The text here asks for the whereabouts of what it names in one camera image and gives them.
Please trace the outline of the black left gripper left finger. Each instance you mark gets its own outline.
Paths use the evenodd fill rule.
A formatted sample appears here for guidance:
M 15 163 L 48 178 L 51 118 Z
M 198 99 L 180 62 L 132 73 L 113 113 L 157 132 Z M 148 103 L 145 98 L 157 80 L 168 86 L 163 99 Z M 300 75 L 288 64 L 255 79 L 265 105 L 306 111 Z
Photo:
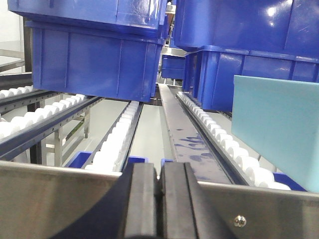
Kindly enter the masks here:
M 156 172 L 149 163 L 130 164 L 87 213 L 55 239 L 155 239 Z

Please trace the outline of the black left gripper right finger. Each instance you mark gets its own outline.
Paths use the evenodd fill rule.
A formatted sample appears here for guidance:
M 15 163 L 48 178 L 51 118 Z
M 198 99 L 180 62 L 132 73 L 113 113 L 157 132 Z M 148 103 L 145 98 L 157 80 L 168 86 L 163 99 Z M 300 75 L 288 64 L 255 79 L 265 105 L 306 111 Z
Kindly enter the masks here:
M 189 163 L 165 163 L 160 182 L 165 239 L 236 238 L 200 187 Z

